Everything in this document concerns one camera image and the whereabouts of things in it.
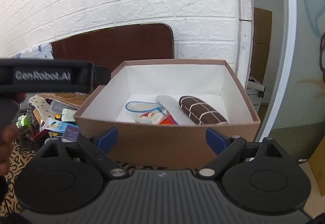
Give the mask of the person's left hand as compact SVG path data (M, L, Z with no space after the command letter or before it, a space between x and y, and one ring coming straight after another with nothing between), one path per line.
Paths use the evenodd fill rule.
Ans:
M22 103L26 99L26 93L9 94L5 93L1 97L7 97L15 101L17 104ZM10 157L13 151L13 143L19 136L19 131L16 125L11 122L1 131L3 143L1 144L1 176L8 174L11 162Z

